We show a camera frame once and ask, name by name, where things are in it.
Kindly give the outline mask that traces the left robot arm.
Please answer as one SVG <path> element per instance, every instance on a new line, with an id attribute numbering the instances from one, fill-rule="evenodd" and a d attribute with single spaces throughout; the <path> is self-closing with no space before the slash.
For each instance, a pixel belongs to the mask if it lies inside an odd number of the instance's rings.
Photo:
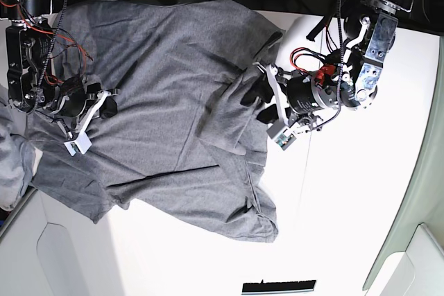
<path id="1" fill-rule="evenodd" d="M 320 130 L 325 121 L 319 110 L 358 109 L 371 104 L 383 63 L 391 50 L 398 11 L 411 12 L 414 0 L 336 0 L 329 12 L 307 34 L 314 41 L 325 32 L 332 43 L 329 26 L 336 20 L 339 44 L 324 55 L 300 46 L 289 53 L 290 70 L 277 62 L 256 63 L 263 73 L 241 99 L 243 106 L 257 99 L 275 104 L 257 116 L 262 123 L 276 127 L 280 134 L 306 127 Z"/>

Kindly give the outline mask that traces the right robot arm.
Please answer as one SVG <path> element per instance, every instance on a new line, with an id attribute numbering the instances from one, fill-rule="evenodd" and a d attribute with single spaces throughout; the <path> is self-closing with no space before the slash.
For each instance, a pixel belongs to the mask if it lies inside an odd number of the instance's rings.
<path id="1" fill-rule="evenodd" d="M 119 91 L 87 83 L 91 56 L 62 28 L 67 0 L 62 0 L 54 26 L 47 19 L 53 10 L 53 0 L 1 0 L 1 18 L 10 22 L 6 28 L 8 101 L 20 112 L 49 118 L 72 139 L 86 131 L 92 119 L 117 115 L 114 96 Z M 68 78 L 53 72 L 57 43 L 62 51 L 73 48 L 78 54 L 78 70 Z"/>

